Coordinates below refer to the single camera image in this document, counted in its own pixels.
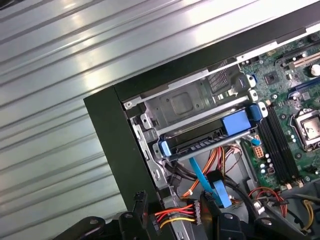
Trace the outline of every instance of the corrugated metal surface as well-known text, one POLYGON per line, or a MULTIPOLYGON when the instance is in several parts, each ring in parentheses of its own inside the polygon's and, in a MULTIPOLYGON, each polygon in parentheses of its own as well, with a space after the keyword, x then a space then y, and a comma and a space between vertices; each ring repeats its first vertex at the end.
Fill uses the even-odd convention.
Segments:
POLYGON ((0 11, 0 238, 49 239, 123 211, 82 99, 316 1, 278 2, 26 0, 0 11))

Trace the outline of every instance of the motherboard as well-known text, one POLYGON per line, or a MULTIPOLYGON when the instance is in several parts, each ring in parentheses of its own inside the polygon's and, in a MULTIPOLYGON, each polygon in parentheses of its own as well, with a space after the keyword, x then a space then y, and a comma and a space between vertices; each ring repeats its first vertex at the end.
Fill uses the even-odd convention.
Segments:
POLYGON ((261 186, 302 187, 320 170, 320 33, 313 33, 242 62, 268 109, 243 146, 261 186))

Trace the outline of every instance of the cpu socket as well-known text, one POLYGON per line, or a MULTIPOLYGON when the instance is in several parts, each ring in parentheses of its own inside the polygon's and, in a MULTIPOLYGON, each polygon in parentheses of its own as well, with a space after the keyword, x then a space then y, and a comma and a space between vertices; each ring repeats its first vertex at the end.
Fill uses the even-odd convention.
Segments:
POLYGON ((310 152, 320 148, 320 111, 303 109, 294 121, 304 150, 310 152))

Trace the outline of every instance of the ram slot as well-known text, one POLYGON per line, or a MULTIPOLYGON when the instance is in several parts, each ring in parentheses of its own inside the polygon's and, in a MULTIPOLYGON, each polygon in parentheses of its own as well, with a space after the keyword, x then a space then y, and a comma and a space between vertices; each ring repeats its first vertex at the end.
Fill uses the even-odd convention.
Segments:
POLYGON ((262 138, 262 143, 265 146, 267 152, 270 154, 273 160, 273 167, 275 169, 275 176, 281 184, 285 184, 290 181, 290 175, 286 171, 286 165, 277 147, 277 143, 274 140, 274 136, 270 130, 269 124, 266 119, 261 121, 258 126, 258 131, 262 138))
POLYGON ((280 154, 287 166, 287 171, 289 172, 292 181, 294 181, 299 178, 299 170, 273 107, 268 107, 267 121, 271 126, 274 139, 277 142, 277 146, 280 149, 280 154))

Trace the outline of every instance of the green circuit board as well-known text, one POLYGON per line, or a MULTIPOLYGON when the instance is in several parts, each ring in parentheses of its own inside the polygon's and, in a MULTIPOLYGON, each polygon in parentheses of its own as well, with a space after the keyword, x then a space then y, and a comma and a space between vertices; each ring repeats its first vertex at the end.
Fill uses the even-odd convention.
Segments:
MULTIPOLYGON (((272 52, 267 52, 260 55, 259 59, 257 59, 255 62, 250 62, 250 64, 243 63, 239 65, 245 74, 255 76, 255 90, 260 101, 265 102, 266 104, 271 102, 274 106, 276 106, 274 110, 280 122, 283 133, 287 138, 287 142, 295 159, 297 168, 304 181, 310 181, 319 178, 318 175, 310 173, 309 171, 306 171, 306 169, 310 165, 320 169, 320 149, 311 152, 304 151, 295 130, 289 124, 291 121, 291 116, 296 115, 302 109, 320 109, 320 84, 316 84, 308 88, 305 92, 301 92, 295 100, 288 99, 288 93, 292 87, 303 82, 310 81, 314 78, 310 77, 310 66, 314 64, 320 64, 320 60, 315 60, 311 63, 294 69, 283 67, 281 65, 281 61, 277 63, 275 62, 277 60, 279 61, 283 54, 295 49, 299 49, 300 47, 306 46, 309 43, 309 38, 302 38, 277 48, 272 52), (267 82, 267 78, 270 74, 275 76, 275 78, 272 78, 273 82, 267 82), (291 135, 295 136, 296 142, 293 142, 291 135)), ((297 55, 306 54, 307 56, 311 56, 318 52, 320 52, 319 44, 315 47, 299 52, 297 55)), ((244 146, 249 160, 256 171, 260 185, 273 189, 280 187, 274 173, 261 173, 260 165, 265 163, 266 159, 257 158, 254 154, 252 146, 249 143, 245 142, 244 146)), ((267 153, 263 142, 261 147, 263 152, 267 153)))

